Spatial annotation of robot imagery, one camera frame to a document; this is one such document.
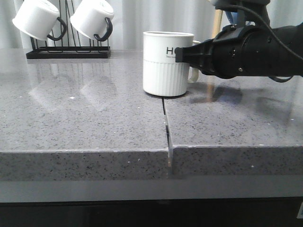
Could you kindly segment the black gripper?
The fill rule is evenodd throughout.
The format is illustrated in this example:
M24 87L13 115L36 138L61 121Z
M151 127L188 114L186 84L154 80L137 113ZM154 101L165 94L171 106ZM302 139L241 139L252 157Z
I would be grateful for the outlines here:
M191 47L175 49L176 62L188 63L203 74L231 79L248 76L243 60L249 27L225 26L215 38Z

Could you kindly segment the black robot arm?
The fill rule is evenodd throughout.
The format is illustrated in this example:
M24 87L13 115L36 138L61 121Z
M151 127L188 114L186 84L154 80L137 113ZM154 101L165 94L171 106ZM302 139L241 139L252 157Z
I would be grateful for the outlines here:
M235 12L237 21L213 39L176 48L176 62L205 75L269 77L287 82L303 74L303 26L270 27L268 0L213 0L216 9Z

